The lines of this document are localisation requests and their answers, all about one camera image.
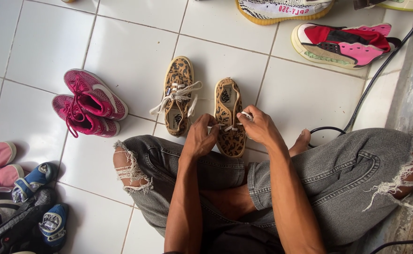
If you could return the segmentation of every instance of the plaid fabric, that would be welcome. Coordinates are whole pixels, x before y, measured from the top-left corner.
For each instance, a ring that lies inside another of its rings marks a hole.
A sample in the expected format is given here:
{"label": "plaid fabric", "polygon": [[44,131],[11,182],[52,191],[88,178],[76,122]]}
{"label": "plaid fabric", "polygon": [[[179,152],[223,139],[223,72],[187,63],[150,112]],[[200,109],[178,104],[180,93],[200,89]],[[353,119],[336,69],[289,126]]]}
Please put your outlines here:
{"label": "plaid fabric", "polygon": [[35,194],[33,199],[35,200],[34,205],[29,206],[29,208],[22,213],[15,215],[12,217],[8,222],[3,223],[0,226],[0,238],[5,234],[9,229],[11,229],[15,224],[19,221],[23,220],[23,218],[31,211],[32,208],[39,206],[39,205],[46,205],[50,204],[51,202],[51,194],[48,189],[40,189]]}

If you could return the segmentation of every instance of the shoe insole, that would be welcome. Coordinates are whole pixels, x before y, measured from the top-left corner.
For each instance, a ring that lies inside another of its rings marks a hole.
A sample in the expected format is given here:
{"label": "shoe insole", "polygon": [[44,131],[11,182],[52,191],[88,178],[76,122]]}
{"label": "shoe insole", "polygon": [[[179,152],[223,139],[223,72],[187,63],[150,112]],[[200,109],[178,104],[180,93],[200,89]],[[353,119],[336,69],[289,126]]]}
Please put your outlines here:
{"label": "shoe insole", "polygon": [[169,127],[172,130],[178,130],[178,125],[181,121],[181,111],[179,109],[171,109],[169,111]]}
{"label": "shoe insole", "polygon": [[232,85],[227,84],[224,86],[224,90],[222,91],[222,94],[220,95],[220,102],[227,107],[230,112],[233,114],[234,106],[236,103],[236,97],[237,93],[233,89]]}

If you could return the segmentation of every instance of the ripped jeans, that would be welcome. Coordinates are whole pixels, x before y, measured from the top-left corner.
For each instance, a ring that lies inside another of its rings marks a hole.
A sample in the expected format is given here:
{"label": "ripped jeans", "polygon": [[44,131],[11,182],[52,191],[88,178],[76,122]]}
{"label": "ripped jeans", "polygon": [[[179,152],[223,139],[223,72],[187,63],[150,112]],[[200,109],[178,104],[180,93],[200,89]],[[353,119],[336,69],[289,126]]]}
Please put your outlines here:
{"label": "ripped jeans", "polygon": [[[182,145],[154,137],[135,136],[118,141],[132,166],[122,170],[131,180],[146,179],[141,187],[124,187],[147,222],[162,236],[177,177]],[[413,171],[413,136],[396,130],[373,128],[353,131],[292,158],[319,222],[327,247],[360,238],[398,203],[390,193]],[[220,190],[243,184],[242,159],[210,152],[198,160],[199,189]],[[277,235],[271,200],[269,161],[248,164],[248,189],[258,211],[245,221],[226,219],[201,196],[205,232],[231,224],[251,223]]]}

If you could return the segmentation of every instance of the blue shoe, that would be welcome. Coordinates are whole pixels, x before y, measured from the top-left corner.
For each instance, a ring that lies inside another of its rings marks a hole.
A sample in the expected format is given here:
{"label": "blue shoe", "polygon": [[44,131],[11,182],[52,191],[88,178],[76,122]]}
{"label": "blue shoe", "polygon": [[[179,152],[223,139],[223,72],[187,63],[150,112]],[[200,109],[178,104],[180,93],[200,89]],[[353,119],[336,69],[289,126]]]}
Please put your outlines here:
{"label": "blue shoe", "polygon": [[29,175],[18,178],[12,190],[14,202],[24,202],[34,195],[40,186],[46,185],[57,177],[59,168],[51,162],[37,166]]}
{"label": "blue shoe", "polygon": [[66,240],[65,224],[68,216],[68,205],[59,203],[43,215],[42,223],[39,223],[43,241],[51,247],[63,247]]}

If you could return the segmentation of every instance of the leopard print sneaker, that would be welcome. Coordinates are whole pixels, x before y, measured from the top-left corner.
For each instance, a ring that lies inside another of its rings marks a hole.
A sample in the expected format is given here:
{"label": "leopard print sneaker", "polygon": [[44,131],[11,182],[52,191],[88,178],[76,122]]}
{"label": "leopard print sneaker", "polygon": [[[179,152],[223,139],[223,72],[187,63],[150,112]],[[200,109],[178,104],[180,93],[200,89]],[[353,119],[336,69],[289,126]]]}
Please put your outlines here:
{"label": "leopard print sneaker", "polygon": [[232,79],[221,79],[216,84],[215,95],[215,118],[220,125],[217,147],[222,154],[239,158],[246,146],[246,131],[236,117],[243,110],[239,88]]}
{"label": "leopard print sneaker", "polygon": [[189,128],[190,117],[194,114],[197,94],[191,105],[191,92],[202,88],[200,81],[194,83],[192,63],[185,56],[174,58],[167,69],[164,81],[164,98],[150,110],[151,115],[164,112],[167,131],[176,137],[182,136]]}

